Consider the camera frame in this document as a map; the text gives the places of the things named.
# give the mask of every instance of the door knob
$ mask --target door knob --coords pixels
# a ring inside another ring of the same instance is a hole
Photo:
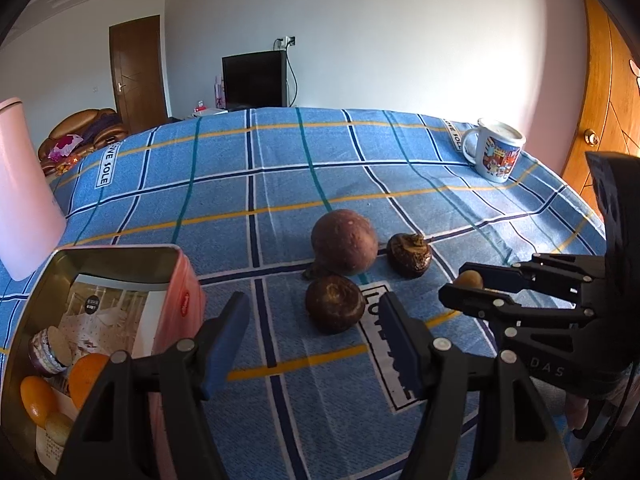
[[[598,134],[589,128],[584,131],[584,142],[590,146],[596,146],[600,142],[600,139],[598,138]]]

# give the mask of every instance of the pink cylinder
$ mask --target pink cylinder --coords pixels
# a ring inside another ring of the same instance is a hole
[[[0,103],[0,260],[12,279],[28,277],[56,248],[66,220],[29,139],[22,102]]]

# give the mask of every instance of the ceramic mug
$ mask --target ceramic mug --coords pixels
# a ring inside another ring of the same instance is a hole
[[[502,183],[509,178],[525,141],[524,136],[508,124],[478,119],[477,128],[462,134],[462,154],[480,175]]]

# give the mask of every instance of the brown door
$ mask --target brown door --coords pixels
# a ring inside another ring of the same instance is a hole
[[[130,133],[167,122],[160,61],[160,16],[109,27],[116,106]]]
[[[599,1],[584,1],[589,31],[587,84],[562,178],[598,211],[584,153],[603,150],[640,156],[640,70]]]

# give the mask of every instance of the black robotic claw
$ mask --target black robotic claw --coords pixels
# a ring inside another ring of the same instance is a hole
[[[513,351],[494,359],[433,338],[392,292],[380,299],[378,313],[401,382],[428,401],[401,480],[450,478],[471,390],[480,391],[480,405],[468,480],[572,478],[553,421]]]
[[[511,267],[466,263],[460,272],[476,270],[493,290],[449,283],[438,296],[447,308],[489,322],[498,347],[516,352],[534,377],[578,396],[604,398],[632,361],[629,343],[638,333],[638,316],[607,306],[604,268],[601,256],[570,254],[534,254]],[[496,292],[524,289],[575,308],[527,308]]]
[[[148,393],[160,392],[178,478],[226,480],[200,401],[224,384],[249,313],[248,296],[235,292],[194,339],[135,360],[114,353],[74,423],[56,478],[77,480],[85,471],[93,480],[159,478]]]

